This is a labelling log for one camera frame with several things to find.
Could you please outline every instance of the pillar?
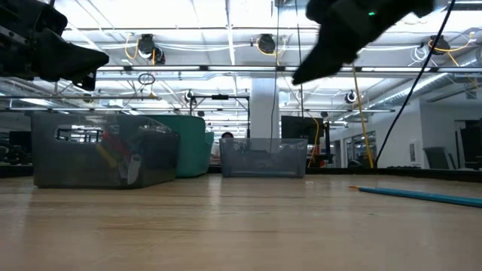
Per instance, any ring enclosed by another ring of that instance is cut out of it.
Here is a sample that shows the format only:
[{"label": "pillar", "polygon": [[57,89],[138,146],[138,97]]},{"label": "pillar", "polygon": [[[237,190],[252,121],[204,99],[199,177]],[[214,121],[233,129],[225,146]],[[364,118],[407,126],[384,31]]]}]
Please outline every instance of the pillar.
[{"label": "pillar", "polygon": [[279,97],[274,78],[253,78],[251,91],[251,138],[279,138]]}]

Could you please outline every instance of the wooden table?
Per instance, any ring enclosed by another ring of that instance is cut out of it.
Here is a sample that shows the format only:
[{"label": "wooden table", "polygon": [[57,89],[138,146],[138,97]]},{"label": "wooden table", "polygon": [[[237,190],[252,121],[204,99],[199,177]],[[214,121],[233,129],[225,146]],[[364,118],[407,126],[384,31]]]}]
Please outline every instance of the wooden table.
[{"label": "wooden table", "polygon": [[480,184],[366,175],[141,190],[0,179],[0,270],[480,270],[480,209],[350,184],[482,196]]}]

